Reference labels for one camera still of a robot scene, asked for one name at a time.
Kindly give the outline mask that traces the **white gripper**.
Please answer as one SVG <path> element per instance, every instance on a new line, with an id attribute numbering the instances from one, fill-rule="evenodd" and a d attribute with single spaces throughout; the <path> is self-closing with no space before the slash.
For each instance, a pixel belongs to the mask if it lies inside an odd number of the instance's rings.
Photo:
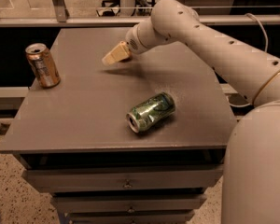
<path id="1" fill-rule="evenodd" d="M 129 59 L 131 52 L 141 54 L 147 51 L 147 48 L 140 42 L 138 38 L 138 26 L 132 27 L 125 36 L 125 41 L 120 41 L 106 56 L 102 59 L 104 65 L 112 65 L 117 62 Z"/>

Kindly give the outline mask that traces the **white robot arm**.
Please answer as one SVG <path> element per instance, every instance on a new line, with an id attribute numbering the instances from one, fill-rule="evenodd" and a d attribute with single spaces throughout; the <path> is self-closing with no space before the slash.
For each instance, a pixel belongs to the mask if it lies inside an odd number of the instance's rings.
<path id="1" fill-rule="evenodd" d="M 192 8 L 176 0 L 160 0 L 103 62 L 113 64 L 174 41 L 254 106 L 229 138 L 221 224 L 280 224 L 280 58 L 203 25 Z"/>

